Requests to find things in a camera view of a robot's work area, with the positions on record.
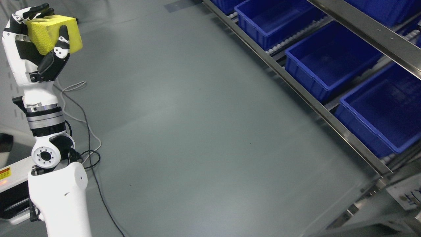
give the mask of shelf frame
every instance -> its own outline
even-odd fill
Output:
[[[256,55],[273,69],[339,136],[354,149],[359,156],[380,176],[392,174],[355,135],[353,135],[329,110],[317,101],[297,80],[295,80],[278,62],[268,55],[237,24],[226,16],[211,0],[203,0],[203,4],[212,11],[234,34],[238,36]]]
[[[344,0],[308,0],[421,79],[421,49]]]

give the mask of cable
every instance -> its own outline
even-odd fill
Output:
[[[87,153],[87,152],[93,152],[93,153],[95,153],[95,154],[97,154],[98,155],[98,161],[97,162],[95,162],[93,165],[91,165],[91,166],[88,166],[88,167],[84,167],[85,168],[85,170],[87,170],[87,169],[90,169],[90,168],[93,168],[94,166],[96,166],[100,161],[101,161],[101,155],[97,152],[97,151],[94,151],[94,150],[87,150],[87,151],[84,151],[84,152],[82,152],[79,156],[80,156],[80,158],[82,158],[82,156],[85,154],[85,153]]]
[[[92,154],[92,151],[91,151],[91,131],[90,131],[90,127],[89,127],[89,124],[88,124],[88,118],[87,118],[87,116],[86,116],[86,113],[85,113],[85,110],[76,102],[76,101],[74,101],[72,98],[70,98],[66,93],[64,93],[64,90],[60,90],[61,91],[61,94],[63,94],[63,95],[65,95],[69,100],[71,100],[75,105],[77,105],[81,110],[82,110],[82,113],[83,113],[83,117],[84,117],[84,119],[85,119],[85,121],[83,121],[84,123],[86,123],[86,128],[88,129],[88,150],[87,150],[87,153],[88,153],[88,159],[89,159],[89,163],[90,163],[90,165],[91,165],[91,170],[92,170],[92,174],[93,174],[93,177],[95,178],[95,182],[96,182],[96,186],[98,187],[98,191],[99,191],[99,196],[101,197],[101,200],[102,200],[102,203],[104,204],[104,207],[105,207],[105,209],[107,210],[107,213],[108,213],[108,216],[111,218],[111,220],[112,220],[112,222],[113,222],[113,224],[114,224],[114,226],[118,229],[118,231],[121,233],[121,235],[123,236],[123,237],[125,237],[125,235],[124,235],[124,233],[121,231],[121,229],[120,229],[120,227],[117,225],[117,223],[115,222],[115,220],[114,220],[114,218],[113,218],[113,216],[112,216],[112,214],[110,213],[110,211],[109,211],[109,209],[108,209],[108,207],[107,207],[107,205],[105,204],[105,200],[104,200],[104,197],[102,196],[102,191],[101,191],[101,188],[99,187],[99,182],[98,182],[98,179],[96,178],[96,174],[95,174],[95,171],[93,170],[93,166],[94,165],[92,165],[92,160],[91,160],[91,154]]]
[[[68,126],[68,128],[69,128],[69,134],[70,134],[70,136],[73,136],[72,126],[70,126],[69,121],[64,120],[64,122],[66,122],[66,124],[67,124],[67,126]]]
[[[69,113],[66,112],[66,101],[63,98],[64,92],[70,92],[70,91],[81,89],[81,88],[83,88],[83,86],[86,85],[86,81],[78,82],[78,83],[73,84],[71,86],[68,86],[68,87],[66,87],[64,89],[63,89],[63,87],[60,84],[59,78],[56,79],[56,82],[57,82],[58,86],[54,85],[54,87],[60,91],[60,97],[61,97],[61,100],[63,101],[63,108],[62,108],[63,113],[65,115],[69,116],[70,118],[76,120],[76,121],[79,121],[79,122],[82,122],[82,123],[86,123],[82,119],[76,118],[76,117],[74,117],[71,114],[69,114]],[[94,149],[94,151],[97,151],[102,146],[102,141],[94,134],[94,132],[92,131],[92,129],[91,129],[91,127],[89,125],[88,125],[88,127],[89,127],[89,131],[92,133],[93,137],[95,137],[95,139],[99,142],[98,147]]]

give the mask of robot finger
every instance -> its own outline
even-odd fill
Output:
[[[35,17],[42,18],[53,14],[54,10],[50,8],[48,3],[44,3],[37,7],[21,9],[10,16],[4,31],[16,35],[28,35],[28,28],[25,25],[27,20],[32,20]]]
[[[62,25],[56,46],[38,65],[37,81],[54,81],[70,58],[69,33],[67,26]]]
[[[52,16],[52,15],[54,15],[54,9],[53,8],[49,8],[49,9],[41,12],[37,16],[35,16],[35,18],[39,19],[39,18],[44,18],[45,16]]]
[[[23,20],[32,20],[35,17],[41,15],[43,12],[48,11],[49,9],[50,5],[48,3],[44,3],[36,7],[29,7],[19,10],[16,12],[16,15],[22,17]]]

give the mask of stainless steel rail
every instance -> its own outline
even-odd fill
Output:
[[[421,49],[344,0],[308,0],[421,79]]]

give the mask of black cable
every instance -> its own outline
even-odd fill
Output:
[[[88,128],[88,150],[91,150],[91,130],[89,129],[88,118],[86,117],[85,110],[76,101],[74,101],[72,98],[70,98],[64,91],[62,91],[58,86],[54,85],[54,87],[56,89],[58,89],[60,92],[62,92],[63,95],[65,95],[69,100],[71,100],[75,105],[77,105],[82,110],[83,117],[85,118],[85,122],[86,122],[86,127]],[[92,160],[91,160],[91,152],[88,152],[88,154],[89,154],[89,157],[88,157],[89,163],[90,163],[91,167],[93,167],[92,166]],[[102,196],[101,188],[99,187],[98,179],[96,178],[96,175],[95,175],[95,171],[93,170],[93,168],[91,168],[91,170],[92,170],[92,173],[93,173],[93,177],[95,178],[96,186],[98,187],[99,196],[101,197],[102,203],[104,204],[104,207],[107,210],[108,216],[111,218],[112,222],[114,223],[114,225],[118,229],[118,231],[121,233],[121,235],[123,237],[125,237],[124,233],[121,231],[120,227],[115,222],[115,220],[114,220],[113,216],[111,215],[107,205],[105,204],[104,197]]]
[[[69,134],[70,134],[70,136],[73,136],[72,126],[70,126],[70,123],[69,123],[69,121],[67,121],[67,120],[64,120],[64,122],[66,122],[66,124],[67,124],[67,127],[69,128]]]
[[[87,150],[87,151],[84,151],[84,152],[82,152],[82,153],[79,155],[79,157],[80,157],[80,158],[82,158],[82,156],[83,156],[84,154],[86,154],[87,152],[92,152],[92,153],[97,154],[97,155],[98,155],[98,161],[96,161],[96,162],[95,162],[93,165],[91,165],[91,166],[84,167],[84,168],[85,168],[85,170],[95,167],[95,166],[99,163],[99,161],[101,160],[101,155],[100,155],[97,151],[95,151],[95,150]]]

